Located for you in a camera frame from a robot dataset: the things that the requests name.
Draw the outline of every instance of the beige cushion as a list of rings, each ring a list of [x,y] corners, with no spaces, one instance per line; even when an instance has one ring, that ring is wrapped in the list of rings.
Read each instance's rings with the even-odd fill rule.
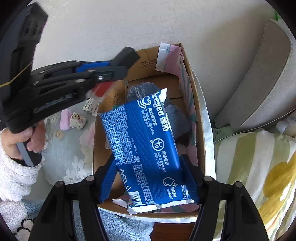
[[[256,128],[296,107],[295,46],[284,22],[267,20],[257,55],[215,119],[217,128],[228,123],[237,131]]]

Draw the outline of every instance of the blue gripper pad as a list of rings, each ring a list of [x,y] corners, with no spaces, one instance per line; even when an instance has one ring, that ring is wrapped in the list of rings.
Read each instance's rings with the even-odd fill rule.
[[[96,178],[99,179],[100,182],[101,191],[99,195],[99,201],[101,203],[109,197],[116,173],[117,168],[115,164],[115,158],[112,154],[106,165],[99,167],[99,169],[95,173]]]
[[[198,185],[185,161],[185,158],[188,159],[187,155],[181,155],[179,157],[180,160],[180,164],[182,167],[182,171],[183,171],[183,175],[184,175],[184,181],[188,190],[188,193],[190,195],[190,197],[196,202],[196,203],[200,203],[200,198],[198,195]]]

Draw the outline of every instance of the cardboard box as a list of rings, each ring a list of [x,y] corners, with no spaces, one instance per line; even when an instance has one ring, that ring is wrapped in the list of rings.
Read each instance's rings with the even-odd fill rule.
[[[196,122],[196,145],[197,145],[197,155],[198,155],[198,164],[201,170],[205,173],[205,141],[200,105],[198,101],[197,90],[192,74],[191,67],[189,65],[185,50],[182,44],[178,44],[181,47],[182,54],[184,56],[183,63],[185,65],[186,71],[190,78],[190,84],[193,92],[193,99],[195,104],[195,111],[197,116]],[[129,70],[128,76],[125,80],[120,80],[116,83],[114,88],[109,92],[105,100],[100,103],[98,113],[106,112],[111,110],[116,105],[121,105],[126,100],[126,93],[131,86],[137,85],[142,82],[152,82],[160,89],[168,89],[168,97],[171,101],[177,105],[184,114],[188,117],[188,112],[186,110],[184,99],[182,93],[179,89],[179,79],[177,76],[163,73],[155,70],[156,60],[158,56],[159,47],[153,47],[145,50],[139,50],[137,53],[141,57]],[[96,130],[95,130],[95,139],[94,139],[94,172],[98,167],[106,164],[108,158],[110,157],[112,151],[106,149],[106,133],[104,131],[102,121],[98,117],[96,120]],[[153,213],[146,212],[135,214],[133,216],[129,215],[126,208],[123,208],[119,205],[112,203],[112,198],[118,198],[125,191],[125,187],[120,178],[120,175],[117,173],[117,176],[114,180],[111,193],[109,198],[103,203],[98,205],[99,208],[105,209],[111,213],[116,213],[121,216],[136,218],[147,221],[162,222],[162,220],[171,220],[174,222],[176,218],[194,218],[197,217],[198,211],[189,212],[189,213]]]

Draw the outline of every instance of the barcode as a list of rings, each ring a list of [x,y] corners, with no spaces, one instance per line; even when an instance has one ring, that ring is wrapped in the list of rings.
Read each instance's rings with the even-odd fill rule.
[[[131,197],[131,200],[133,201],[133,204],[135,206],[138,206],[138,205],[144,205],[145,203],[142,203],[141,201],[141,197],[140,197],[140,194],[138,191],[136,192],[129,192],[128,193]]]

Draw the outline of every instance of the wooden button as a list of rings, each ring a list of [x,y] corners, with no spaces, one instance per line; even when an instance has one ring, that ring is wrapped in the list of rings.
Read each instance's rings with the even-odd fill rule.
[[[55,132],[55,136],[57,139],[63,139],[64,138],[64,132],[62,130],[58,130]]]

